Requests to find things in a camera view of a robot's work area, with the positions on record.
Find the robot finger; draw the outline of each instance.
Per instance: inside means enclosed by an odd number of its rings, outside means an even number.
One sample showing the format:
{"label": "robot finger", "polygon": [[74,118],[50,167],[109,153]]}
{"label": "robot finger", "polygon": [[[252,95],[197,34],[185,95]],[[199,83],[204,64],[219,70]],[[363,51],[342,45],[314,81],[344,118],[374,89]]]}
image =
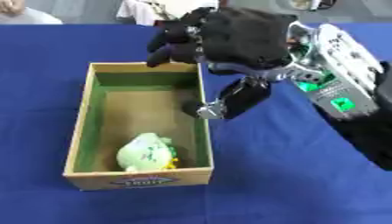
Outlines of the robot finger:
{"label": "robot finger", "polygon": [[149,53],[153,53],[166,44],[179,44],[191,41],[186,28],[179,22],[166,23],[164,29],[159,31],[157,35],[147,45]]}
{"label": "robot finger", "polygon": [[187,43],[161,47],[147,59],[147,66],[156,67],[171,60],[188,64],[196,63],[196,46],[194,43]]}

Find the background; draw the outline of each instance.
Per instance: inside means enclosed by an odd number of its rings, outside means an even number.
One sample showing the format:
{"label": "background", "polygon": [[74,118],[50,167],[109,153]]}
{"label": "background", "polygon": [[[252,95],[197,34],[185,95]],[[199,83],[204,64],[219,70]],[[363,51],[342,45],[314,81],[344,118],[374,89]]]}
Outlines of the background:
{"label": "background", "polygon": [[[45,11],[65,23],[116,23],[122,0],[25,0],[33,9]],[[390,0],[338,0],[330,10],[290,10],[289,0],[228,0],[229,5],[298,14],[303,22],[388,22],[392,21]]]}

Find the blue table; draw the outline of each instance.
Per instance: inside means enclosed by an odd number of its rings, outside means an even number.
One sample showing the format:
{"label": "blue table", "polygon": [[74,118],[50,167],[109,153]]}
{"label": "blue table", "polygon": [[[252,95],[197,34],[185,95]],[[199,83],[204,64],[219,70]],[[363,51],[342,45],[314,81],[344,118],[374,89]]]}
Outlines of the blue table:
{"label": "blue table", "polygon": [[[382,60],[392,24],[342,24]],[[61,177],[88,62],[144,61],[153,28],[0,26],[0,223],[389,224],[392,172],[368,162],[289,83],[211,123],[210,185],[80,192]],[[205,71],[207,95],[235,77]]]}

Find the person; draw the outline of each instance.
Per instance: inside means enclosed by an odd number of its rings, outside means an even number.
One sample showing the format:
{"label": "person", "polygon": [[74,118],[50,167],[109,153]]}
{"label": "person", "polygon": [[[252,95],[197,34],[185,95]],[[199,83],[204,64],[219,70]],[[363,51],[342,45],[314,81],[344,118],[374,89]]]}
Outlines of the person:
{"label": "person", "polygon": [[[200,8],[178,21],[164,24],[147,46],[147,66],[156,67],[171,60],[196,63],[200,58],[218,63],[236,63],[253,69],[271,69],[290,63],[287,32],[298,18],[293,15],[251,9],[221,7]],[[199,30],[199,35],[192,31]],[[370,161],[392,171],[392,86],[391,69],[381,63],[384,73],[376,76],[374,101],[379,110],[352,120],[341,121],[328,116],[316,105],[316,111],[349,143]],[[238,74],[237,71],[214,71],[212,74]],[[242,107],[249,99],[235,99]]]}
{"label": "person", "polygon": [[25,0],[0,0],[0,25],[61,25],[62,21],[25,6]]}

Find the printed label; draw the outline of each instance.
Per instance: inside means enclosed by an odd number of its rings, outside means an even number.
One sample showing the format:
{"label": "printed label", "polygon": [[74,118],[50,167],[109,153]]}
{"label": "printed label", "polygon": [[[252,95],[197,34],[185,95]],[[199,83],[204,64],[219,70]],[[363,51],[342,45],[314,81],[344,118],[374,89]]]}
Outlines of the printed label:
{"label": "printed label", "polygon": [[124,187],[144,187],[144,186],[159,186],[166,183],[178,181],[176,178],[163,178],[158,176],[126,178],[119,181],[111,182],[113,185]]}

